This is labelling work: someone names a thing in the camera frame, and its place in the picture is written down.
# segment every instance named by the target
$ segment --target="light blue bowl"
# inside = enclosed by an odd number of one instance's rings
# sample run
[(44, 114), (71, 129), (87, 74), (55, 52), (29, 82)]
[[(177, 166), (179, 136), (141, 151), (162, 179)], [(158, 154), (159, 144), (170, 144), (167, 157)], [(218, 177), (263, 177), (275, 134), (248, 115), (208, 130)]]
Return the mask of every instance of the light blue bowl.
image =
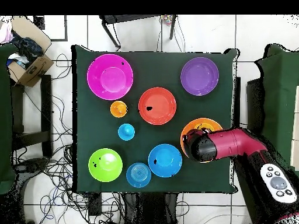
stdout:
[(148, 156), (148, 165), (154, 174), (159, 177), (172, 177), (182, 167), (182, 155), (179, 150), (170, 144), (160, 144), (152, 149)]
[(151, 171), (147, 165), (137, 162), (127, 170), (127, 181), (136, 188), (145, 187), (151, 180)]
[(134, 135), (135, 135), (135, 129), (132, 125), (130, 124), (122, 124), (119, 127), (119, 137), (124, 140), (124, 141), (129, 141), (131, 140)]

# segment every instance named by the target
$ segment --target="tiled floor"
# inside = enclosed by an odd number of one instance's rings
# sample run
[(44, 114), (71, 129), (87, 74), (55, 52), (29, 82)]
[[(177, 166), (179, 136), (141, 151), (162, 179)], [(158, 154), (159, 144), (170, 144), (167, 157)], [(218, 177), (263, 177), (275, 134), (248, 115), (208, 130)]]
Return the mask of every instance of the tiled floor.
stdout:
[[(64, 38), (63, 16), (45, 16), (45, 32), (52, 39)], [(180, 15), (179, 23), (186, 41), (186, 52), (202, 51), (223, 53), (228, 48), (238, 48), (240, 56), (237, 63), (237, 75), (241, 77), (241, 118), (240, 122), (246, 127), (246, 82), (260, 77), (257, 66), (253, 63), (263, 56), (264, 49), (269, 43), (279, 43), (288, 49), (299, 47), (298, 19), (292, 16), (282, 15)], [(132, 22), (118, 23), (115, 25), (118, 38), (121, 42), (121, 51), (156, 51), (158, 35), (161, 29), (157, 17), (135, 20)], [(112, 25), (109, 30), (114, 35)], [(163, 52), (180, 52), (176, 40), (169, 39), (170, 27), (163, 25)], [(182, 48), (182, 35), (178, 23), (175, 27), (178, 43)], [(57, 66), (53, 65), (48, 71), (52, 78), (57, 77), (71, 64), (72, 44), (82, 45), (94, 51), (115, 51), (115, 47), (108, 35), (105, 33), (98, 16), (67, 16), (67, 38), (68, 41), (55, 41), (52, 43), (46, 54)], [(158, 51), (161, 49), (161, 39), (158, 43)], [(28, 95), (37, 106), (40, 106), (39, 86), (26, 88)], [(65, 104), (63, 122), (67, 127), (72, 127), (72, 76), (71, 72), (65, 78), (53, 81), (53, 95), (63, 99)], [(59, 108), (62, 103), (53, 99)], [(53, 119), (55, 125), (54, 139), (58, 133), (64, 132), (59, 121), (60, 113), (53, 105)], [(32, 105), (32, 102), (25, 96), (25, 131), (40, 130), (40, 113)], [(54, 149), (64, 144), (72, 143), (72, 136), (62, 135), (62, 140), (54, 142)], [(56, 159), (62, 156), (58, 152)], [(24, 155), (25, 159), (41, 157), (40, 145), (28, 148)], [(239, 188), (238, 179), (234, 176), (234, 183)], [(28, 219), (34, 219), (37, 223), (43, 218), (42, 210), (48, 211), (46, 202), (40, 208), (40, 200), (44, 195), (53, 193), (52, 181), (44, 174), (30, 180), (25, 192), (25, 214)], [(103, 200), (110, 197), (110, 194), (103, 195)], [(177, 206), (179, 224), (251, 224), (248, 211), (241, 191), (236, 194), (180, 194), (178, 201), (184, 200), (189, 206), (181, 203)], [(104, 211), (109, 211), (111, 200), (105, 202)], [(64, 214), (59, 224), (87, 224), (78, 211), (68, 209), (65, 205), (56, 202), (53, 211), (45, 219), (43, 224), (57, 224), (58, 218)], [(113, 219), (118, 221), (116, 212)]]

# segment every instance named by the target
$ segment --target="green bowl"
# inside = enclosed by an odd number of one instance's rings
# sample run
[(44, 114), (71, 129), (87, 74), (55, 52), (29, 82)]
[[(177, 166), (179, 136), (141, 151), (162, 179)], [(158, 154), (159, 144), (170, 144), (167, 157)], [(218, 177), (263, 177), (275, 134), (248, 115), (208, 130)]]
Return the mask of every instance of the green bowl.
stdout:
[(89, 158), (88, 169), (91, 176), (101, 182), (115, 180), (123, 169), (123, 162), (112, 149), (99, 149)]

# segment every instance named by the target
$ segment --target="white floor tile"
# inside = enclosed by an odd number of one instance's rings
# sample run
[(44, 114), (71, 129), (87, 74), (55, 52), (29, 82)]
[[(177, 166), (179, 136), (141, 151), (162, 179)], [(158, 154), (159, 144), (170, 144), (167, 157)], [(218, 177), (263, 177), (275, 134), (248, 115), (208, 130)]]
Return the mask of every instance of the white floor tile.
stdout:
[[(49, 195), (54, 188), (55, 185), (52, 183), (51, 178), (43, 173), (31, 178), (25, 189), (24, 204), (39, 204), (41, 198)], [(46, 204), (48, 201), (49, 199), (45, 197), (42, 204)]]
[[(53, 135), (53, 139), (57, 139), (59, 137), (59, 135)], [(53, 143), (53, 151), (55, 151), (57, 148), (62, 146), (62, 143), (64, 145), (67, 144), (71, 144), (72, 143), (72, 136), (70, 135), (62, 135), (61, 139), (55, 141)], [(18, 150), (18, 155), (20, 155), (25, 149), (20, 149)], [(63, 149), (59, 150), (59, 152), (57, 152), (52, 160), (60, 160), (63, 157)], [(42, 155), (42, 151), (41, 151), (41, 144), (39, 143), (39, 145), (32, 145), (28, 147), (28, 151), (21, 156), (21, 158), (23, 158), (24, 160), (28, 160), (31, 158), (41, 158), (43, 157)], [(62, 169), (62, 165), (55, 165), (55, 162), (50, 162), (48, 164), (48, 167), (51, 167), (49, 169), (49, 172), (60, 172)], [(68, 171), (70, 171), (72, 173), (72, 166), (67, 165), (66, 168), (68, 169)], [(56, 183), (56, 185), (58, 185), (58, 178), (54, 179), (54, 182)], [(25, 204), (39, 204), (41, 198), (44, 195), (51, 195), (53, 196), (53, 194), (55, 193), (55, 185), (53, 184), (53, 182), (51, 181), (51, 178), (49, 178), (49, 176), (45, 175), (45, 174), (39, 174), (38, 176), (31, 178), (27, 184), (26, 190), (25, 190), (25, 198), (24, 198), (24, 203)], [(61, 200), (57, 199), (56, 200), (57, 204), (61, 204)]]
[(298, 23), (298, 18), (290, 15), (237, 15), (239, 60), (258, 60), (265, 47), (273, 43), (295, 50), (299, 47)]
[(189, 205), (231, 205), (231, 195), (223, 193), (184, 193)]
[[(42, 208), (44, 212), (49, 211), (49, 207)], [(45, 218), (42, 224), (57, 224), (59, 218), (66, 210), (66, 206), (52, 206), (51, 210), (48, 213), (48, 218)], [(86, 210), (81, 210), (83, 216), (88, 218)], [(44, 218), (45, 214), (41, 211), (39, 205), (25, 205), (24, 206), (25, 218), (26, 220), (34, 220), (36, 224), (39, 224), (40, 221)], [(72, 208), (68, 208), (65, 212), (64, 218), (61, 217), (58, 224), (87, 224), (83, 219), (79, 211), (76, 211)]]
[(66, 61), (59, 62), (59, 67), (54, 64), (49, 71), (47, 71), (47, 74), (51, 75), (52, 79), (54, 79), (67, 70), (59, 76), (66, 77), (52, 80), (52, 118), (56, 128), (53, 128), (53, 133), (63, 133), (69, 128), (72, 128), (72, 69), (65, 67), (67, 65), (71, 66), (71, 63), (69, 62), (67, 64)]
[(121, 217), (121, 219), (120, 219), (120, 211), (117, 211), (117, 210), (118, 210), (118, 208), (115, 205), (114, 206), (107, 206), (107, 205), (102, 206), (103, 213), (100, 216), (90, 216), (91, 224), (93, 224), (93, 223), (99, 224), (99, 221), (104, 221), (104, 222), (101, 222), (100, 224), (107, 224), (108, 221), (110, 221), (110, 220), (117, 224), (119, 224), (119, 222), (120, 222), (120, 224), (124, 224), (124, 219), (123, 219), (123, 217)]
[(25, 92), (23, 94), (24, 133), (41, 131), (40, 82), (41, 80), (39, 80), (34, 87), (25, 87)]
[[(43, 32), (48, 35), (50, 39), (64, 39), (65, 38), (65, 24), (64, 15), (45, 15)], [(33, 16), (27, 16), (31, 22), (34, 21)]]
[(252, 224), (247, 207), (232, 207), (231, 224)]
[(238, 192), (232, 194), (232, 205), (245, 205), (242, 190), (240, 188), (238, 176), (234, 173), (234, 185), (238, 188)]
[(247, 124), (247, 82), (260, 78), (259, 68), (253, 62), (237, 62), (237, 76), (241, 77), (240, 123)]
[[(179, 24), (185, 38), (186, 52), (223, 53), (228, 48), (234, 48), (235, 15), (180, 15), (179, 23), (175, 24), (175, 33), (182, 49), (183, 35), (180, 32)], [(116, 50), (98, 16), (88, 16), (88, 26), (89, 49), (94, 51)], [(107, 26), (115, 37), (113, 26)], [(120, 51), (156, 51), (158, 39), (158, 51), (161, 50), (159, 17), (116, 23), (114, 26), (121, 43)], [(162, 26), (163, 52), (179, 52), (175, 36), (172, 40), (169, 39), (171, 27), (165, 24)]]
[[(64, 159), (64, 148), (61, 148), (63, 145), (69, 145), (72, 144), (72, 135), (53, 135), (53, 157), (52, 162), (49, 164), (49, 172), (59, 172), (62, 169), (62, 166), (57, 164), (55, 161), (61, 161), (62, 163)], [(65, 163), (65, 167), (68, 169), (68, 171), (72, 172), (72, 166)]]
[[(119, 196), (117, 193), (112, 194), (112, 192), (102, 192), (102, 205), (111, 205), (111, 204), (115, 205), (115, 202), (119, 203)], [(121, 204), (124, 205), (124, 201), (121, 196), (120, 196), (120, 202)]]
[(235, 47), (235, 15), (179, 15), (179, 23), (186, 52), (223, 53)]
[(72, 58), (71, 45), (87, 46), (87, 16), (68, 15), (67, 16), (68, 41), (54, 41), (47, 49), (46, 55), (56, 60), (60, 54), (65, 54), (68, 60)]
[(230, 206), (190, 206), (184, 216), (184, 224), (230, 224), (230, 212)]

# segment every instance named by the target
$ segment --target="small orange bowl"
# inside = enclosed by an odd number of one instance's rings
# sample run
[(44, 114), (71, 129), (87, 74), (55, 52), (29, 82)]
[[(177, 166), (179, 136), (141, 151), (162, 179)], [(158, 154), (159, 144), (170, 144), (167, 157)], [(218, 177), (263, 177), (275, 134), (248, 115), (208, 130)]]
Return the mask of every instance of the small orange bowl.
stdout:
[(120, 100), (117, 100), (111, 104), (110, 112), (116, 118), (124, 117), (127, 111), (128, 111), (127, 105)]

